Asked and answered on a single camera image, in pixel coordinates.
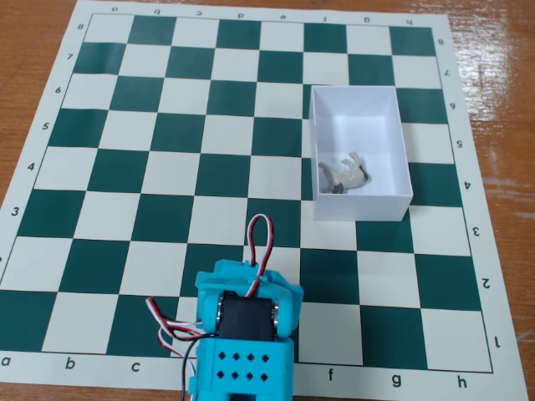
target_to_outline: white wire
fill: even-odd
[[[267,242],[266,242],[266,246],[269,245],[269,242],[271,240],[271,232],[272,230],[270,230],[270,225],[271,225],[271,222],[269,220],[269,218],[264,215],[264,214],[257,214],[255,216],[252,217],[252,219],[249,221],[249,224],[247,225],[247,244],[249,245],[249,261],[252,261],[252,244],[249,243],[249,234],[251,233],[251,226],[252,226],[252,223],[257,219],[257,217],[263,217],[263,219],[266,221],[266,224],[267,224]]]
[[[170,345],[164,338],[163,336],[161,335],[161,332],[164,331],[160,328],[160,330],[158,330],[158,338],[160,339],[161,343],[165,344],[166,345],[166,348],[168,348],[170,351],[172,351],[173,353],[175,353],[176,355],[178,355],[179,357],[183,357],[184,358],[184,354],[181,353],[178,349],[174,348],[172,345]],[[193,374],[193,376],[195,376],[196,374],[196,370],[195,370],[195,366],[193,366],[193,362],[188,358],[187,359],[187,362],[189,363],[190,365],[190,368],[191,368],[191,373]]]

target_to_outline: table surface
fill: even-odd
[[[173,3],[160,0],[158,3]],[[535,2],[182,0],[226,6],[447,13],[522,358],[535,399]],[[0,201],[75,0],[0,0]],[[176,392],[0,383],[0,399],[176,400]]]

